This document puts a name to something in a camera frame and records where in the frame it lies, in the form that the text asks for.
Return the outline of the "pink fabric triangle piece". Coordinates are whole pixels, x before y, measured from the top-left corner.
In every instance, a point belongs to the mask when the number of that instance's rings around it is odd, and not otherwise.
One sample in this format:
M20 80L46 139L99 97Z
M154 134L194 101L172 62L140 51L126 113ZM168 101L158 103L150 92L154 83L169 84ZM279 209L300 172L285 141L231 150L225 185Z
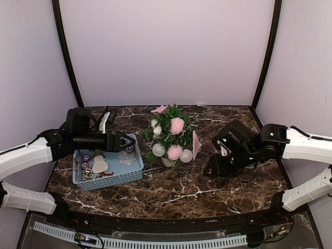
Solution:
M193 130L192 132L192 156L193 160L196 159L197 153L202 147L202 143L199 141L196 131Z

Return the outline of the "pink fluffy pompom ornament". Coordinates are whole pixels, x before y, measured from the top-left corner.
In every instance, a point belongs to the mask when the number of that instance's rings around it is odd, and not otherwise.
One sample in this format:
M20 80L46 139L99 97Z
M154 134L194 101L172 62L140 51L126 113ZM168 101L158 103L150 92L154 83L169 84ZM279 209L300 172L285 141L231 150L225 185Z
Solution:
M183 128L184 128L184 120L176 117L171 119L171 128L170 128L170 132L172 135L178 135L182 132Z

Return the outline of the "shiny pink bauble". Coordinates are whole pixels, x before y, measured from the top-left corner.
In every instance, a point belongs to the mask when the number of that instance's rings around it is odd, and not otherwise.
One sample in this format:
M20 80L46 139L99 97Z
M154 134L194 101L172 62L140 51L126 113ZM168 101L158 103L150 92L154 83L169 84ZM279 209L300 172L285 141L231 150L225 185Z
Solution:
M135 153L135 146L129 146L125 149L125 152L127 154L132 154L132 153Z

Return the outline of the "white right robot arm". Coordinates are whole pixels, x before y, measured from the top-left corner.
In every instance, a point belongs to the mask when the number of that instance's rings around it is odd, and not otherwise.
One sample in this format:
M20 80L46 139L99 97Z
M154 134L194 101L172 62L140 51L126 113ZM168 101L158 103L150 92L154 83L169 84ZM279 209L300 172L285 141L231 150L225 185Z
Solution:
M233 120L213 137L212 143L218 152L203 170L209 177L237 177L245 167L271 159L298 159L328 165L316 177L273 196L271 209L265 213L265 221L270 225L283 219L285 211L292 212L331 193L331 137L272 123L254 133L239 120Z

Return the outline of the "small green christmas tree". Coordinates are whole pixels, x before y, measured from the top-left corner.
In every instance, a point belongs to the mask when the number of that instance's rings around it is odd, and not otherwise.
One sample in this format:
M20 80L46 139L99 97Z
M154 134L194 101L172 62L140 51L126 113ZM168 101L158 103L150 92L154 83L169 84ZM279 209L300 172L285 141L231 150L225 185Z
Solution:
M150 146L145 158L150 162L160 158L169 167L194 161L202 144L193 117L177 104L161 105L151 113L154 116L142 133Z

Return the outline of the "white ball string lights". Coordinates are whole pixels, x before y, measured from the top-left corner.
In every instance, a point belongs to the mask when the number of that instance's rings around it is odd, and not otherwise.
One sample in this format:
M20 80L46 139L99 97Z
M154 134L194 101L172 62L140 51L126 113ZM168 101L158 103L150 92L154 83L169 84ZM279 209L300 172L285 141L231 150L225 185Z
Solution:
M153 155L167 159L172 163L189 163L193 160L192 156L192 125L191 122L182 117L184 120L184 128L178 135L172 135L170 132L171 119L157 120L152 119L150 126L153 129L153 140L156 144L153 146ZM171 145L179 145L183 148L183 153L179 159L173 161L168 158L168 149Z

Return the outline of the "pink fabric bow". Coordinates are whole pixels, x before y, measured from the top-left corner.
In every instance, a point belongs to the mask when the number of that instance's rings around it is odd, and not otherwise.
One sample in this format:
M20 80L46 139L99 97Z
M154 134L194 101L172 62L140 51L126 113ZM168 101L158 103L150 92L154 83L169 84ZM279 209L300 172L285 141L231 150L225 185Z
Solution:
M151 110L150 112L153 114L164 114L168 109L167 105L161 105L153 110Z

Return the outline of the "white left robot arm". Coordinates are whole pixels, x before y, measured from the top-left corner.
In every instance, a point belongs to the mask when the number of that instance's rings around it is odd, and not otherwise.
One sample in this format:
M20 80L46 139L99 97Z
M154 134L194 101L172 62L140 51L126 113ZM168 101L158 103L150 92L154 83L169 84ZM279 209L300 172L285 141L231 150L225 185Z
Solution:
M99 150L119 153L136 144L135 139L108 126L114 121L108 109L96 119L89 109L69 109L65 122L57 129L48 129L33 140L1 151L1 208L34 211L52 215L62 226L73 222L66 201L59 193L29 189L19 180L27 174L28 181L43 165L48 165L73 154L77 150Z

